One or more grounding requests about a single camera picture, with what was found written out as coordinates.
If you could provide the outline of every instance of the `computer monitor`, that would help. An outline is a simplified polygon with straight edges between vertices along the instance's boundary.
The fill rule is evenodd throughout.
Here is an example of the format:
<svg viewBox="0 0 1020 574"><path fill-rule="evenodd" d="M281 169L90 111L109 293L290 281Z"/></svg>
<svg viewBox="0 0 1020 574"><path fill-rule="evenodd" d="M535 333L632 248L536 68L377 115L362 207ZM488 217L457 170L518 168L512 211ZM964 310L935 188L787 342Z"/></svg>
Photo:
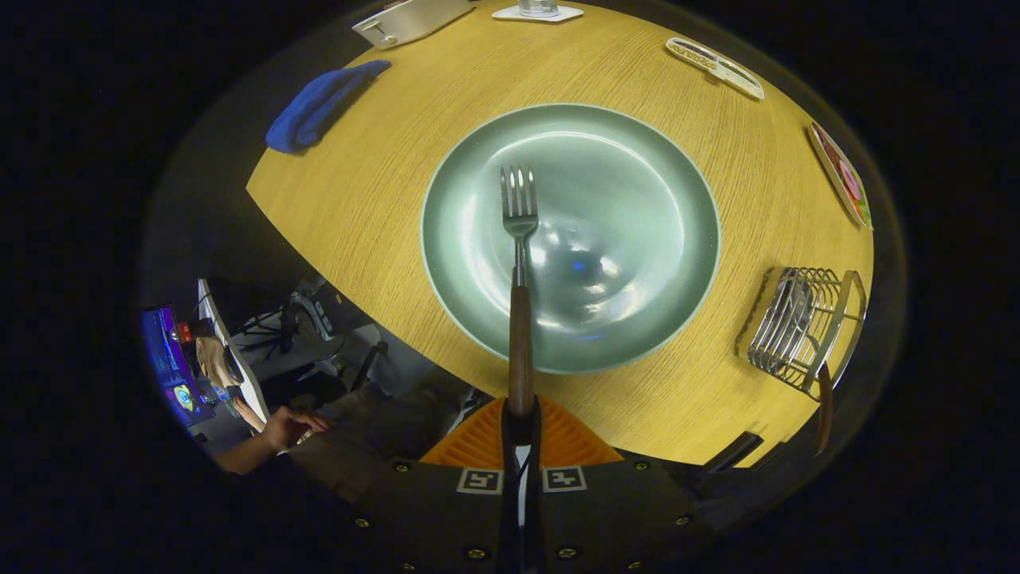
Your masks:
<svg viewBox="0 0 1020 574"><path fill-rule="evenodd" d="M215 404L199 390L175 333L170 306L142 313L142 337L159 394L181 424L190 427L213 418Z"/></svg>

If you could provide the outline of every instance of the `blue napkin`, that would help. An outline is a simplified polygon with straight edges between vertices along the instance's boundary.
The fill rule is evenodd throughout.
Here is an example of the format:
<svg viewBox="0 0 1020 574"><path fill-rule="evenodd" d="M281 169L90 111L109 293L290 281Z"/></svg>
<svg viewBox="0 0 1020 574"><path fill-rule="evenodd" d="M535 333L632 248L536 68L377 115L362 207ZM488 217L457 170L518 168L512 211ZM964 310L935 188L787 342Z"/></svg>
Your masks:
<svg viewBox="0 0 1020 574"><path fill-rule="evenodd" d="M373 60L312 80L269 126L266 145L284 153L298 153L318 142L340 116L343 104L388 67L389 61Z"/></svg>

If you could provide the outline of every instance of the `fork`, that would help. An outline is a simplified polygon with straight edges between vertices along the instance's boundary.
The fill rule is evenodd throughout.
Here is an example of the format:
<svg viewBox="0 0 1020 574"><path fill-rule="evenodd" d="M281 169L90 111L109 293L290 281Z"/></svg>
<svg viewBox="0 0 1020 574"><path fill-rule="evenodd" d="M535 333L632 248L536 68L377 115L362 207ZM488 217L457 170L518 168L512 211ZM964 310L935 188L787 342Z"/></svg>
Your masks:
<svg viewBox="0 0 1020 574"><path fill-rule="evenodd" d="M527 236L539 226L539 202L530 166L527 168L526 185L520 165L516 169L510 165L509 170L508 197L506 169L500 167L503 228L514 239L513 284L510 286L510 392L507 404L511 414L525 419L531 414L534 404L534 366L531 361L531 298L524 276L527 262L524 245Z"/></svg>

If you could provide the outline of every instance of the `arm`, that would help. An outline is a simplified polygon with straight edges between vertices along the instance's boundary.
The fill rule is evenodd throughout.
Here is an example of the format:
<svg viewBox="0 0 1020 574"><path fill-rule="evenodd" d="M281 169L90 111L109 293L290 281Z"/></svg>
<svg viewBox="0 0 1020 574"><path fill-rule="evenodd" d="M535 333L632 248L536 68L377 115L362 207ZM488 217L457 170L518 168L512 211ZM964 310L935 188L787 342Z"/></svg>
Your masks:
<svg viewBox="0 0 1020 574"><path fill-rule="evenodd" d="M213 460L226 472L248 474L278 453L265 435L257 434L230 451L215 455Z"/></svg>
<svg viewBox="0 0 1020 574"><path fill-rule="evenodd" d="M240 397L236 398L234 400L234 408L238 411L238 414L241 415L241 418L255 429L255 432L262 432L265 430L265 423L262 422L262 419L258 418L258 415L252 411L251 407L248 407L248 404L245 403L244 399L241 399Z"/></svg>
<svg viewBox="0 0 1020 574"><path fill-rule="evenodd" d="M287 407L280 407L269 417L265 429L259 435L215 455L213 460L226 472L247 474L294 447L305 432L322 432L329 426L329 422L318 415L295 413Z"/></svg>

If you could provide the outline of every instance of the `glass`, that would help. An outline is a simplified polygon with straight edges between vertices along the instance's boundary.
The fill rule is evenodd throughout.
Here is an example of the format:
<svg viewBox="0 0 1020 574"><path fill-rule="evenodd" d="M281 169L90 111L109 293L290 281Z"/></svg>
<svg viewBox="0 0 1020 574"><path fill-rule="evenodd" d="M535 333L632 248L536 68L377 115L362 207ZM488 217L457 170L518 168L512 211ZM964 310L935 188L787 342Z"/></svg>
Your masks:
<svg viewBox="0 0 1020 574"><path fill-rule="evenodd" d="M560 13L556 0L517 0L520 13L525 16L548 18Z"/></svg>

